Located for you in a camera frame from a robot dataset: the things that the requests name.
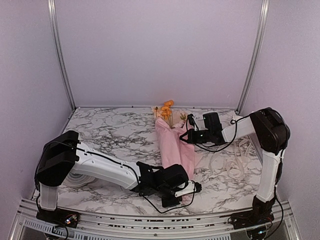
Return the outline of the pink wrapping paper sheet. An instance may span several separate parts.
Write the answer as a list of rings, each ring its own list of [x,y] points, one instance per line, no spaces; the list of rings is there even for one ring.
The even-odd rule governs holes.
[[[170,128],[162,118],[158,117],[155,120],[155,131],[162,166],[166,169],[174,164],[182,165],[188,178],[193,180],[195,168],[203,155],[195,152],[193,144],[180,140],[180,136],[187,131],[183,122],[180,121]]]

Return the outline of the orange fake flower stem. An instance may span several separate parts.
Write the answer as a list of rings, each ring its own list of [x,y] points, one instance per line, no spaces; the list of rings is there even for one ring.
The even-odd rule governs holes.
[[[171,99],[164,102],[163,106],[160,108],[161,117],[165,122],[167,122],[170,128],[173,127],[173,111],[172,111],[173,105],[174,105],[174,101]]]

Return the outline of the peach fake flower stem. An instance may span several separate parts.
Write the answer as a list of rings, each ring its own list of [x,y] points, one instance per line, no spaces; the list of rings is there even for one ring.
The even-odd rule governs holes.
[[[160,107],[158,107],[158,106],[152,106],[152,107],[151,107],[151,110],[152,110],[152,113],[153,113],[153,117],[154,117],[155,119],[162,117],[162,110],[161,110]]]

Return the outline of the cream printed ribbon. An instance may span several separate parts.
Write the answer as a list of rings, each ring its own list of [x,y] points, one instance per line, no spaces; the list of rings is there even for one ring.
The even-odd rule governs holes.
[[[253,143],[249,138],[244,138],[241,140],[238,145],[233,145],[233,159],[224,159],[222,162],[222,167],[219,172],[216,172],[213,167],[213,163],[219,157],[220,153],[216,152],[210,158],[208,167],[212,173],[213,178],[221,176],[224,172],[227,173],[227,176],[234,180],[243,180],[245,178],[245,168],[248,166],[250,160],[250,152]]]

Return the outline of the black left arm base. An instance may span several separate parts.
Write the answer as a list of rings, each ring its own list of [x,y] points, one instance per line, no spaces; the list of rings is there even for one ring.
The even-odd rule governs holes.
[[[76,211],[61,208],[57,208],[54,211],[41,209],[37,212],[36,218],[48,223],[75,229],[78,226],[80,214]]]

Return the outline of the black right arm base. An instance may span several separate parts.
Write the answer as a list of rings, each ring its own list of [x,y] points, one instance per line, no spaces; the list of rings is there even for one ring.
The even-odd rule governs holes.
[[[275,201],[275,197],[263,202],[254,196],[251,210],[232,213],[227,221],[235,230],[272,222],[275,219],[272,213]]]

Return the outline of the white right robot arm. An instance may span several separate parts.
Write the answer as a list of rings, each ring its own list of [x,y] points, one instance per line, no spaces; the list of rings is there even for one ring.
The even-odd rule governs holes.
[[[262,172],[256,199],[262,203],[276,197],[276,188],[282,174],[285,150],[291,132],[283,117],[271,107],[263,108],[246,116],[239,116],[222,127],[216,112],[203,116],[204,129],[200,129],[193,114],[186,117],[186,132],[180,140],[210,153],[228,148],[235,140],[255,134],[262,151]]]

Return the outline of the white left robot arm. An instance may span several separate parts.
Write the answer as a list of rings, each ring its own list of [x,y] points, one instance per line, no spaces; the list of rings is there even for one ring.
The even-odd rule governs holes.
[[[44,145],[35,171],[44,215],[53,223],[63,219],[63,211],[57,207],[60,185],[79,188],[95,179],[116,184],[143,198],[156,194],[164,208],[178,205],[184,195],[196,189],[180,164],[163,168],[121,160],[90,148],[79,140],[78,132],[69,130]]]

